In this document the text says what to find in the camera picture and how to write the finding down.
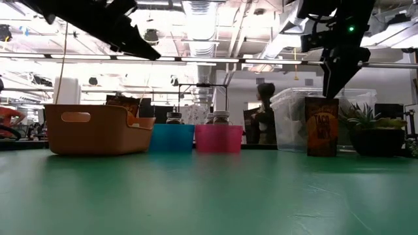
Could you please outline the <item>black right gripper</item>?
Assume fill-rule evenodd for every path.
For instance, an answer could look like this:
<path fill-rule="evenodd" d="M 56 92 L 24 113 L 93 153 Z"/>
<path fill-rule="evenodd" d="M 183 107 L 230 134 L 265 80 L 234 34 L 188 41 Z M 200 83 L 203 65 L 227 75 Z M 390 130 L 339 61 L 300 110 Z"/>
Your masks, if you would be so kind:
<path fill-rule="evenodd" d="M 371 53 L 361 46 L 364 31 L 327 31 L 324 36 L 321 68 L 324 71 L 323 96 L 333 99 L 362 67 Z"/>

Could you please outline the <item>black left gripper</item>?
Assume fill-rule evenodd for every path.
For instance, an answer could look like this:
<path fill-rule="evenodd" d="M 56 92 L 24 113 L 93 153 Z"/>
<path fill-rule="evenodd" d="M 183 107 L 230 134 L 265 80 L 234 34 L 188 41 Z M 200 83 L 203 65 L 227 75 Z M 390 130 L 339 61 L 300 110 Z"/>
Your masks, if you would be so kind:
<path fill-rule="evenodd" d="M 135 0 L 84 0 L 80 29 L 99 39 L 115 52 L 155 61 L 161 54 L 131 25 L 128 15 L 137 9 Z"/>

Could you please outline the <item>taco seasoning mix packet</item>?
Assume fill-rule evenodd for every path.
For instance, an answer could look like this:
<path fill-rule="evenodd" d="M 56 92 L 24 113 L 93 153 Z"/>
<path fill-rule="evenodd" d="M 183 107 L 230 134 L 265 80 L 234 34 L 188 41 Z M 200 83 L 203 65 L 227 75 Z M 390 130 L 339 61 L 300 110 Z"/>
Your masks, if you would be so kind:
<path fill-rule="evenodd" d="M 128 111 L 127 123 L 129 126 L 139 127 L 138 111 L 140 99 L 117 95 L 107 95 L 106 105 L 122 106 Z"/>
<path fill-rule="evenodd" d="M 339 100 L 306 97 L 304 102 L 307 154 L 312 157 L 335 157 L 339 133 Z"/>

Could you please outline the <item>green-lidded spice jar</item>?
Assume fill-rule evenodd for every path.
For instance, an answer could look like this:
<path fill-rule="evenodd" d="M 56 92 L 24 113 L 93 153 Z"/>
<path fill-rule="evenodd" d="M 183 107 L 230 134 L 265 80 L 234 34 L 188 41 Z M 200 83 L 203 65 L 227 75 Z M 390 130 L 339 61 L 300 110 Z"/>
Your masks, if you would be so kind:
<path fill-rule="evenodd" d="M 179 112 L 167 112 L 166 124 L 182 124 L 182 114 Z"/>

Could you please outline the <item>white-lidded spice jar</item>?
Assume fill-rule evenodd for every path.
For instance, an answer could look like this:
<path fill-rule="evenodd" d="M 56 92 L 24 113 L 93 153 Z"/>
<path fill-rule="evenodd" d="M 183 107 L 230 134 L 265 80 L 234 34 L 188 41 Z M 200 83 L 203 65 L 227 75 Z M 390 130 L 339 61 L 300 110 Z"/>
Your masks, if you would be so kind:
<path fill-rule="evenodd" d="M 214 125 L 228 125 L 230 113 L 225 110 L 214 111 Z"/>

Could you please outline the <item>black monitor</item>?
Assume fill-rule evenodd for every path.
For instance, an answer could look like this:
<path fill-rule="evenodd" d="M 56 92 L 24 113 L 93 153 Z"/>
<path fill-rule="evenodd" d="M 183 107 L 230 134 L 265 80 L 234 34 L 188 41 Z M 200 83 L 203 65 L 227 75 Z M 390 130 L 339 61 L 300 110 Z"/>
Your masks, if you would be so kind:
<path fill-rule="evenodd" d="M 376 103 L 374 111 L 380 118 L 404 119 L 403 104 Z"/>

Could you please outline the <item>clear plastic storage container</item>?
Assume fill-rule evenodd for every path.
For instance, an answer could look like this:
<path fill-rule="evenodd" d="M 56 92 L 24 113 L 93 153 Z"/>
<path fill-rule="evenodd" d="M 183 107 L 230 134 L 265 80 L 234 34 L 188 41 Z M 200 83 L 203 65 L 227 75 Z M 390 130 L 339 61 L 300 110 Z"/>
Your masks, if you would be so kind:
<path fill-rule="evenodd" d="M 305 98 L 321 97 L 319 87 L 287 88 L 271 99 L 270 107 L 274 111 L 276 140 L 279 150 L 305 152 L 308 134 L 305 120 Z M 361 110 L 373 108 L 377 101 L 375 89 L 343 89 L 336 98 L 339 100 L 338 113 L 346 114 L 353 105 Z"/>

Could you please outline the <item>person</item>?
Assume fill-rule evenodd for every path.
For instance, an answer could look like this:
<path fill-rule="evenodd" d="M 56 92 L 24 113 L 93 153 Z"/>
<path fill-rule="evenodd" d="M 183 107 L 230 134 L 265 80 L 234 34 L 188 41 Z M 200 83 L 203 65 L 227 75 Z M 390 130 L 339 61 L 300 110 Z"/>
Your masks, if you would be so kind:
<path fill-rule="evenodd" d="M 0 107 L 0 138 L 21 139 L 21 134 L 14 128 L 25 118 L 26 115 L 22 112 Z"/>
<path fill-rule="evenodd" d="M 274 92 L 273 83 L 263 83 L 257 86 L 257 100 L 261 102 L 261 106 L 251 118 L 257 125 L 258 143 L 261 145 L 277 144 L 274 111 L 270 106 L 270 99 Z"/>

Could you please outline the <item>succulent plants in black pot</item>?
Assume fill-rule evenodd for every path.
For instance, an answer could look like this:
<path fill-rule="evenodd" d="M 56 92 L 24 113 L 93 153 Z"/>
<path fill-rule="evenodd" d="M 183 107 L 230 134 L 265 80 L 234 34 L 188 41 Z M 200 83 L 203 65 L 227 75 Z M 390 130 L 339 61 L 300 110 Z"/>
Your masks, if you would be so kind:
<path fill-rule="evenodd" d="M 359 155 L 394 157 L 401 152 L 407 121 L 382 117 L 368 104 L 359 106 L 357 103 L 341 108 L 339 121 L 347 128 L 351 144 Z"/>

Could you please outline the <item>white column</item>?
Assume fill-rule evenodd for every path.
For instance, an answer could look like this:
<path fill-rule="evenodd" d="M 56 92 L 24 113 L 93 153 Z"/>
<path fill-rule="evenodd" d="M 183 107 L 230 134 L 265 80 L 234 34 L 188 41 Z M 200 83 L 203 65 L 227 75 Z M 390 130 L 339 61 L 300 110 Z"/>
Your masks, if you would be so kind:
<path fill-rule="evenodd" d="M 79 79 L 66 78 L 54 81 L 53 104 L 80 104 L 81 86 Z"/>

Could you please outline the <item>blue plastic bin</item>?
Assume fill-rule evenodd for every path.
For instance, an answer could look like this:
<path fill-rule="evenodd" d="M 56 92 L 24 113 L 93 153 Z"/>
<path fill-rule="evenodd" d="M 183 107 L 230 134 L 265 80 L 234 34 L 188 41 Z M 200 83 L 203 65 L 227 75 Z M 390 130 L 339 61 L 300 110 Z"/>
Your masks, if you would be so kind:
<path fill-rule="evenodd" d="M 193 149 L 195 126 L 185 124 L 155 124 L 149 152 L 184 153 Z"/>

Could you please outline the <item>orange plastic bin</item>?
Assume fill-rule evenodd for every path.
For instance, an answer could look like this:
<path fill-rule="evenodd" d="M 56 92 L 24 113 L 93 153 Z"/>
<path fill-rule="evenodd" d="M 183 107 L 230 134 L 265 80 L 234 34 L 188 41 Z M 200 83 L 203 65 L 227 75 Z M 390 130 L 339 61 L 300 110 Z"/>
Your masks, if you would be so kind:
<path fill-rule="evenodd" d="M 50 150 L 58 155 L 123 155 L 147 151 L 155 118 L 122 106 L 47 104 Z"/>

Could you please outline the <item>pink plastic bin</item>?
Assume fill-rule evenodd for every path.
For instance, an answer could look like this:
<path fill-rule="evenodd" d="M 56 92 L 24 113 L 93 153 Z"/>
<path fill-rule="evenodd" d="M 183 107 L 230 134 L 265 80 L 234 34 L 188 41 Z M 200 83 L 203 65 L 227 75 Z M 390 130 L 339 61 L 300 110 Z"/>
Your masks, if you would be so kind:
<path fill-rule="evenodd" d="M 243 127 L 239 125 L 196 125 L 198 153 L 240 153 Z"/>

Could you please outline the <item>green table mat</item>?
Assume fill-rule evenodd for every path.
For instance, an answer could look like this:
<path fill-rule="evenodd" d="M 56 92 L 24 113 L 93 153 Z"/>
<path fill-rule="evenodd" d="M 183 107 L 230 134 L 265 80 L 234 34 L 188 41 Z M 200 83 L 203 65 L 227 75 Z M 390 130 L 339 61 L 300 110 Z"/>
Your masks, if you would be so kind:
<path fill-rule="evenodd" d="M 418 235 L 418 160 L 0 153 L 0 235 Z"/>

